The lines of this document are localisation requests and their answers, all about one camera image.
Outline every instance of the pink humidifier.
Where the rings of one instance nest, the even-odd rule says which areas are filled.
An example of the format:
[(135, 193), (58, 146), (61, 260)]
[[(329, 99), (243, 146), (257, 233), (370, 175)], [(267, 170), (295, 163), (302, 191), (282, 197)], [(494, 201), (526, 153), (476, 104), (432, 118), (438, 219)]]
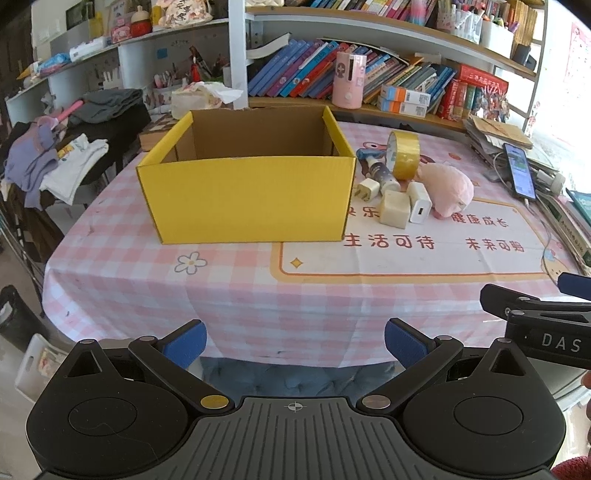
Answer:
[(341, 108), (360, 108), (363, 103), (365, 83), (365, 55), (338, 52), (332, 102)]

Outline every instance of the pink checkered tablecloth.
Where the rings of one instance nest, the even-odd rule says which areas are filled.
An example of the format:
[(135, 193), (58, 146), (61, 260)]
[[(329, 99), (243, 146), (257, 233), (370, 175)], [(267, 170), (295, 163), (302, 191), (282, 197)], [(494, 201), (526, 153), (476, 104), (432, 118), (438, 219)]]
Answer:
[[(383, 145), (390, 132), (340, 126), (354, 150)], [(421, 154), (458, 166), (475, 184), (475, 197), (523, 210), (500, 184), (484, 178), (483, 165), (467, 146), (419, 137)], [(199, 318), (209, 334), (205, 356), (344, 367), (391, 360), (384, 325), (393, 316), (431, 337), (453, 335), (469, 346), (488, 346), (504, 332), (504, 322), (482, 312), (478, 300), (482, 286), (495, 277), (448, 283), (372, 283), (361, 276), (342, 283), (283, 281), (274, 274), (278, 244), (161, 245), (135, 172), (139, 160), (92, 203), (47, 264), (44, 310), (73, 340), (162, 337)], [(541, 223), (524, 215), (545, 238)], [(551, 248), (576, 271), (558, 242)], [(537, 278), (496, 283), (561, 297), (550, 279)]]

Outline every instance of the pink plush toy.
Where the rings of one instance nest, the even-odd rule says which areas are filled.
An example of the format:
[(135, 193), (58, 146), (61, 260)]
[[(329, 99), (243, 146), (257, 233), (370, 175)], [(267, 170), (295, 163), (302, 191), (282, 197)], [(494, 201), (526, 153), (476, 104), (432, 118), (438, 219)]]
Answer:
[(418, 178), (431, 197), (435, 218), (447, 218), (461, 212), (474, 197), (472, 181), (451, 165), (421, 164), (418, 169)]

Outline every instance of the black trash can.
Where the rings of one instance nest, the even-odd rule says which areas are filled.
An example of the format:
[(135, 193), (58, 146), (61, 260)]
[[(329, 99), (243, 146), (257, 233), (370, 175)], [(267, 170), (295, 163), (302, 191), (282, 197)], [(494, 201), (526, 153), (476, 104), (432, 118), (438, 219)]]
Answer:
[(41, 334), (46, 339), (49, 338), (47, 327), (31, 311), (13, 285), (7, 285), (0, 291), (0, 312), (3, 311), (5, 306), (12, 311), (8, 316), (2, 316), (0, 335), (21, 352), (27, 351), (29, 342), (36, 333)]

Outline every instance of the white flower drawing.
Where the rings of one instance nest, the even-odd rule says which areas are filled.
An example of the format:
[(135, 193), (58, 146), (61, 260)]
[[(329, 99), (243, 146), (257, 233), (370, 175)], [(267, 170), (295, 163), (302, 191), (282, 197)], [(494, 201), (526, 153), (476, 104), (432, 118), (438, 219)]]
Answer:
[(193, 252), (189, 256), (181, 255), (178, 258), (178, 265), (174, 267), (176, 273), (187, 272), (187, 275), (195, 275), (199, 267), (205, 267), (207, 260), (199, 258), (199, 252)]

